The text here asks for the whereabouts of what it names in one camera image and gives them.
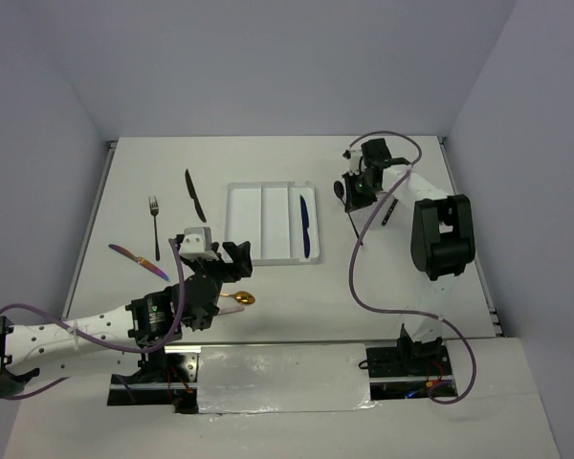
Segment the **black spoon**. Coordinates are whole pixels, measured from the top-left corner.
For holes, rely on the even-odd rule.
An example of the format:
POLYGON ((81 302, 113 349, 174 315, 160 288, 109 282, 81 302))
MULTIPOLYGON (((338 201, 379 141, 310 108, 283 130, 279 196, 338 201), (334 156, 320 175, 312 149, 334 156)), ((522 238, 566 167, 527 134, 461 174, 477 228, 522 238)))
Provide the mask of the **black spoon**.
MULTIPOLYGON (((333 184, 333 189, 334 189, 334 194, 336 195, 336 197, 337 197, 337 198, 341 201, 341 203, 344 205, 344 204, 345 204, 345 199, 344 199, 344 186, 343 186, 342 182, 341 182, 341 181, 336 181, 336 182, 333 184)), ((347 215, 347 217, 348 217, 348 219, 349 219, 349 221, 350 221, 351 227, 353 228, 356 237, 359 238, 359 237, 360 237, 360 234, 359 234, 359 232, 357 231, 357 229, 356 229, 356 227, 355 227, 355 224, 354 224, 354 222, 353 222, 352 217, 350 216, 349 213, 346 213, 346 215, 347 215)))

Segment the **silver fork with black handle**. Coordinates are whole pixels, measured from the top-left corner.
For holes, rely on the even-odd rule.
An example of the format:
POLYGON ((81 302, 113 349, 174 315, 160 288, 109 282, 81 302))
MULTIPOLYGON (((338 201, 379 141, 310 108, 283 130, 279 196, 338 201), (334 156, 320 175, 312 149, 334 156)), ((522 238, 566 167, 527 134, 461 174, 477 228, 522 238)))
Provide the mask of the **silver fork with black handle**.
POLYGON ((382 224, 381 224, 381 225, 382 225, 383 227, 388 223, 388 221, 389 221, 389 219, 390 219, 392 213, 394 212, 394 210, 395 210, 395 208, 396 208, 398 202, 399 202, 399 201, 398 201, 397 199, 394 199, 394 200, 391 202, 391 204, 390 204, 390 206, 388 207, 388 209, 387 209, 387 211, 386 211, 386 214, 385 214, 385 216, 384 216, 384 218, 383 218, 383 220, 382 220, 382 224))

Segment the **blue knife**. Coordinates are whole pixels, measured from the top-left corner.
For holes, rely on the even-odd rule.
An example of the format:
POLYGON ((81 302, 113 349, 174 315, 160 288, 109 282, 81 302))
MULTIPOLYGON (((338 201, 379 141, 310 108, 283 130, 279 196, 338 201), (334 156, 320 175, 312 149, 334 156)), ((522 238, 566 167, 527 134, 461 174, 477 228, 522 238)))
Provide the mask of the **blue knife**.
POLYGON ((300 203, 300 217, 302 224, 303 254, 304 257, 308 259, 311 253, 311 238, 309 233, 310 219, 309 219, 307 202, 303 195, 299 196, 299 203, 300 203))

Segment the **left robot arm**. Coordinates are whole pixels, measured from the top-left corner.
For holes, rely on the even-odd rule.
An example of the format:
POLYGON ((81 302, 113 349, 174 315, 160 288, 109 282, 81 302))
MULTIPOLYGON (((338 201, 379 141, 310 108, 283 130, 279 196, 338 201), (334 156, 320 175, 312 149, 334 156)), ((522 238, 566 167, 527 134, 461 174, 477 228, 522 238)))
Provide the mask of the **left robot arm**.
POLYGON ((211 242, 204 228, 168 242, 178 281, 108 312, 63 320, 32 305, 13 303, 0 309, 0 400, 24 400, 32 381, 55 386, 74 376, 75 363, 106 351, 123 364, 135 355, 134 370, 149 382, 168 369, 165 348, 184 329, 203 331, 220 314, 224 284, 253 274, 251 244, 211 242))

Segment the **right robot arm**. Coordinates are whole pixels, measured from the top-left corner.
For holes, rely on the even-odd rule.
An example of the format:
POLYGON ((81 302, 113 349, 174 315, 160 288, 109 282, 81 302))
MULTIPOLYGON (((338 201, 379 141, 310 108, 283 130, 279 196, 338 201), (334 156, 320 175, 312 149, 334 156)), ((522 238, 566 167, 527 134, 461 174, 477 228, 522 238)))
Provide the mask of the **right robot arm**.
POLYGON ((464 335, 446 317, 446 296, 455 280, 475 259, 475 232, 470 199, 450 194, 432 185, 415 166, 423 150, 413 138, 391 131, 361 135, 344 151, 348 170, 334 183, 342 189, 344 212, 372 208, 358 231, 356 245, 348 265, 348 288, 352 298, 368 312, 415 317, 411 334, 417 338, 437 337, 447 327, 459 339, 464 335), (355 288, 355 267, 364 236, 388 199, 411 210, 410 258, 416 270, 425 276, 419 305, 413 309, 380 309, 360 299, 355 288))

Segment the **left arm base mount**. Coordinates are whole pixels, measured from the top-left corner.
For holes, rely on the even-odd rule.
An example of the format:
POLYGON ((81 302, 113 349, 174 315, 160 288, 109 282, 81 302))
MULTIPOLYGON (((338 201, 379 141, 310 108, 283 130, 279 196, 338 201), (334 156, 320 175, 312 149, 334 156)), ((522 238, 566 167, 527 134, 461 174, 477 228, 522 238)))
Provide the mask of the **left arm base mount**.
POLYGON ((162 355, 143 356, 134 374, 111 376, 107 405, 164 406, 174 413, 198 414, 200 353, 200 347, 172 346, 162 355))

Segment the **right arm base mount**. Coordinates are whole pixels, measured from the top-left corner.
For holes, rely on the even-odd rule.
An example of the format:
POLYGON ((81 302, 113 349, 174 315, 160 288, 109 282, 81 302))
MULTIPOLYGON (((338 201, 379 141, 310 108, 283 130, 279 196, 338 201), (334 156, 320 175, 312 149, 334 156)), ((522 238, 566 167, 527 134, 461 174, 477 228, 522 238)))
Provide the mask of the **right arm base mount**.
POLYGON ((358 363, 369 378, 373 401, 457 396, 448 349, 438 337, 413 340, 405 326, 395 344, 365 349, 358 363))

